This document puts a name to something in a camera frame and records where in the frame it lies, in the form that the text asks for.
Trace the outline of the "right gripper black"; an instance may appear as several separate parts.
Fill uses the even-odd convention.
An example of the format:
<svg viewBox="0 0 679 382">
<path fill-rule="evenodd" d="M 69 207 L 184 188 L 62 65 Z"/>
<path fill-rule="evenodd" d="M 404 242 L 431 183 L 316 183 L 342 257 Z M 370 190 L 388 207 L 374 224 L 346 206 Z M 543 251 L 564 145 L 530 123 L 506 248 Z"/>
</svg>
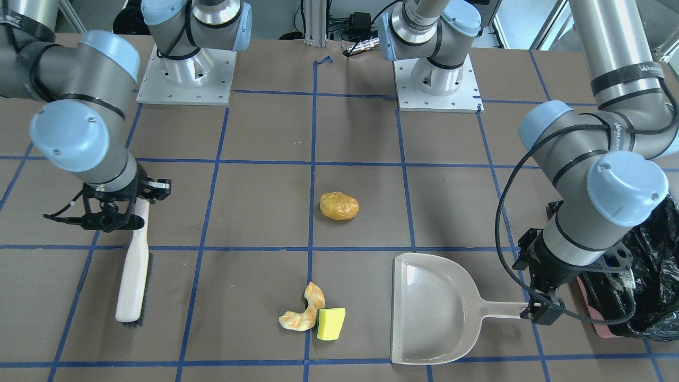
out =
<svg viewBox="0 0 679 382">
<path fill-rule="evenodd" d="M 128 186 L 111 193 L 105 192 L 102 186 L 93 188 L 83 184 L 83 188 L 68 205 L 54 214 L 44 214 L 43 217 L 55 222 L 78 225 L 85 230 L 138 230 L 146 226 L 146 218 L 133 213 L 136 200 L 142 198 L 153 204 L 167 198 L 171 189 L 170 179 L 155 180 L 148 176 L 135 176 Z M 60 217 L 80 197 L 83 198 L 84 215 Z"/>
</svg>

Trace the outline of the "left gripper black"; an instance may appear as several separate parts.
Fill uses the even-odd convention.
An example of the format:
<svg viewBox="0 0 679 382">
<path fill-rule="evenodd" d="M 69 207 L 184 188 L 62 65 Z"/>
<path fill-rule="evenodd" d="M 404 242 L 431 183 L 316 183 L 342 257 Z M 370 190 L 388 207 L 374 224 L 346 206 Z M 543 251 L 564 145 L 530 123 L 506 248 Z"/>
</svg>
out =
<svg viewBox="0 0 679 382">
<path fill-rule="evenodd" d="M 562 315 L 569 315 L 590 324 L 618 325 L 628 322 L 633 317 L 634 296 L 631 286 L 622 287 L 621 313 L 609 320 L 592 319 L 567 310 L 562 298 L 557 294 L 561 285 L 575 280 L 582 274 L 630 275 L 632 254 L 623 242 L 617 242 L 596 258 L 594 263 L 585 266 L 564 263 L 551 254 L 543 239 L 542 230 L 538 228 L 529 228 L 521 236 L 518 244 L 519 258 L 512 265 L 512 269 L 528 270 L 530 276 L 527 289 L 530 299 L 528 307 L 520 314 L 521 318 L 530 319 L 534 324 L 551 325 Z"/>
</svg>

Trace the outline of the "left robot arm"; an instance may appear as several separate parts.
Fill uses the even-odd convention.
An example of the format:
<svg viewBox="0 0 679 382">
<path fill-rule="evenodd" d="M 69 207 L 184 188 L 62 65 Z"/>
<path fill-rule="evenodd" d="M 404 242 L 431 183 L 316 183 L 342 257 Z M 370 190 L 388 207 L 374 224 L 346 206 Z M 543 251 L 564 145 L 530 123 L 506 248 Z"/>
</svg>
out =
<svg viewBox="0 0 679 382">
<path fill-rule="evenodd" d="M 602 257 L 665 199 L 668 180 L 654 159 L 677 152 L 677 101 L 652 57 L 637 3 L 570 1 L 570 9 L 597 110 L 576 114 L 565 102 L 548 101 L 526 114 L 519 137 L 527 153 L 512 170 L 494 218 L 500 263 L 530 296 L 508 316 L 541 325 L 563 314 L 588 321 L 565 308 L 558 288 L 583 272 L 624 272 L 606 268 Z M 563 203 L 543 230 L 520 239 L 519 259 L 509 267 L 500 220 L 529 158 Z"/>
</svg>

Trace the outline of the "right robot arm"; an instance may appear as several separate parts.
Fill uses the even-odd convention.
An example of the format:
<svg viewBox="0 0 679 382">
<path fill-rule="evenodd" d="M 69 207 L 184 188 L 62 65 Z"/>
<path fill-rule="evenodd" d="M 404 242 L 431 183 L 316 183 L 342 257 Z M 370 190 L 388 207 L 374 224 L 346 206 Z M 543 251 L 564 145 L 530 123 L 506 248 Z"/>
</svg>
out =
<svg viewBox="0 0 679 382">
<path fill-rule="evenodd" d="M 252 8 L 243 1 L 140 1 L 168 81 L 195 86 L 211 74 L 208 49 L 244 51 Z M 34 147 L 83 182 L 84 215 L 46 215 L 85 230 L 137 230 L 138 199 L 171 194 L 170 179 L 153 179 L 119 138 L 141 58 L 126 39 L 89 30 L 75 47 L 55 42 L 58 1 L 2 1 L 2 97 L 44 102 L 31 119 Z"/>
</svg>

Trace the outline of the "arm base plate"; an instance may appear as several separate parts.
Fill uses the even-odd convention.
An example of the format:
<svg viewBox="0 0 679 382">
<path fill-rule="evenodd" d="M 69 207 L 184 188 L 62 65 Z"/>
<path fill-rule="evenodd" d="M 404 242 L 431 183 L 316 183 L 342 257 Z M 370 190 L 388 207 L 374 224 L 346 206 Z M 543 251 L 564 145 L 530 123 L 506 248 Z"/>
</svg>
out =
<svg viewBox="0 0 679 382">
<path fill-rule="evenodd" d="M 228 106 L 235 51 L 203 48 L 186 60 L 159 58 L 153 48 L 136 101 L 173 106 Z"/>
<path fill-rule="evenodd" d="M 397 60 L 393 65 L 401 111 L 484 111 L 470 56 L 453 70 L 435 67 L 426 58 Z"/>
</svg>

